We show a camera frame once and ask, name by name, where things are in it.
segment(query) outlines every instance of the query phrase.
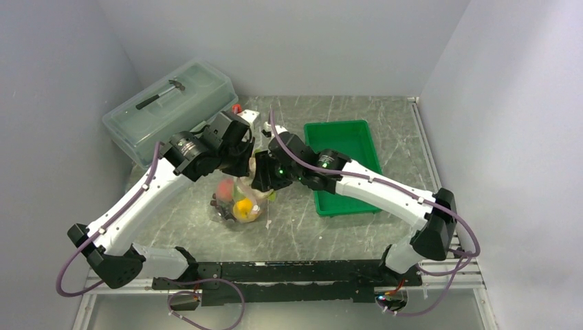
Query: yellow object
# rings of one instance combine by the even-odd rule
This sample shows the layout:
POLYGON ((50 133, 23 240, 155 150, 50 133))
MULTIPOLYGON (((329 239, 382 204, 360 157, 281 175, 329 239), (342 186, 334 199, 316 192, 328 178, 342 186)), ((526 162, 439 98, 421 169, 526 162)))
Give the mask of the yellow object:
POLYGON ((251 199, 244 198, 233 205, 233 215, 240 222, 251 222, 259 216, 259 213, 251 213, 253 203, 251 199))

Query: translucent storage box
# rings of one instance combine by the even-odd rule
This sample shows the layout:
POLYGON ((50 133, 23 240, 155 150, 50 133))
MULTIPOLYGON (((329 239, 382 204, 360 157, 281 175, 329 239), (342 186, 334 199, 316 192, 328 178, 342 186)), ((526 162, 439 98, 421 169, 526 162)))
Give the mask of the translucent storage box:
POLYGON ((143 168, 152 162, 156 142, 189 131, 239 98, 231 80, 200 60, 192 60, 103 116, 111 138, 143 168), (184 86, 171 89, 169 80, 184 86), (141 109, 136 105, 171 89, 141 109))

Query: hammer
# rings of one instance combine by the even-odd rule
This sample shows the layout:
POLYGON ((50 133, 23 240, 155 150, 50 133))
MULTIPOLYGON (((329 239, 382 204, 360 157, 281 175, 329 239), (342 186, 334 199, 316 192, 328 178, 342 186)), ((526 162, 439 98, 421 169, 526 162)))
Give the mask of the hammer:
POLYGON ((157 99, 161 98, 162 96, 170 93, 174 88, 176 88, 180 91, 184 91, 186 89, 186 87, 183 84, 181 84, 180 82, 177 82, 176 80, 168 80, 168 82, 170 83, 170 85, 172 85, 172 87, 168 88, 167 90, 163 91, 162 93, 158 93, 158 94, 138 103, 135 106, 135 108, 138 110, 141 110, 146 105, 149 105, 150 103, 156 101, 157 99))

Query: table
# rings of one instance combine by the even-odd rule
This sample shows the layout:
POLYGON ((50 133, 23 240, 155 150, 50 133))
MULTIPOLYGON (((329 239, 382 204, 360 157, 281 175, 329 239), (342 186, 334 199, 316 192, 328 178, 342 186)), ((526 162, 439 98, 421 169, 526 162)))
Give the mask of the table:
MULTIPOLYGON (((272 107, 276 122, 302 139, 308 122, 366 120, 385 176, 414 188, 437 190, 407 98, 265 96, 241 97, 240 104, 259 111, 263 120, 272 107)), ((260 136, 258 144, 265 147, 266 141, 260 136)), ((136 168, 130 183, 143 173, 136 168)), ((137 243, 182 246, 198 261, 378 259, 388 244, 409 231, 407 224, 387 212, 320 217, 313 192, 297 183, 278 191, 257 221, 226 226, 209 220, 216 216, 210 197, 222 178, 218 172, 201 178, 160 208, 137 243)))

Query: metal frame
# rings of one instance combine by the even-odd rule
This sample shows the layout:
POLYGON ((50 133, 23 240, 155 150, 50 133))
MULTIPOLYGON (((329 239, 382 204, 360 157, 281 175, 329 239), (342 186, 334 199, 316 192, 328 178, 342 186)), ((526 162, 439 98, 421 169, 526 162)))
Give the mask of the metal frame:
MULTIPOLYGON (((421 145, 427 164, 429 165, 429 171, 431 179, 433 182, 433 188, 437 191, 441 187, 441 181, 437 174, 437 169, 433 161, 431 150, 427 142, 426 134, 421 123, 421 117, 419 115, 419 109, 417 106, 418 98, 409 98, 409 107, 411 110, 411 115, 415 120, 415 125, 420 134, 419 138, 421 140, 421 145)), ((452 248, 455 249, 460 247, 460 242, 457 234, 455 234, 452 240, 452 248)), ((455 266, 458 259, 454 257, 453 254, 449 253, 448 258, 444 261, 431 261, 425 260, 421 263, 422 267, 431 272, 442 272, 451 269, 455 266)), ((429 292, 435 291, 439 293, 446 283, 449 281, 449 276, 434 277, 425 274, 421 275, 423 285, 420 287, 407 287, 407 290, 424 290, 426 296, 429 292)), ((89 275, 85 282, 85 287, 88 287, 100 279, 92 270, 89 271, 89 275)), ((141 295, 168 295, 175 291, 162 291, 162 290, 152 290, 152 278, 137 279, 131 281, 129 284, 125 285, 119 289, 110 289, 105 285, 101 285, 91 291, 90 294, 85 294, 82 297, 81 304, 73 325, 73 330, 87 330, 89 326, 89 321, 94 310, 94 305, 98 295, 106 294, 141 294, 141 295)), ((387 291, 394 289, 393 287, 376 287, 376 292, 387 291)), ((459 272, 451 286, 451 289, 471 289, 474 292, 474 297, 478 306, 479 313, 483 322, 484 329, 498 329, 498 324, 494 317, 492 311, 492 306, 490 305, 490 300, 487 295, 486 286, 483 282, 480 267, 477 261, 473 260, 462 272, 459 272)))

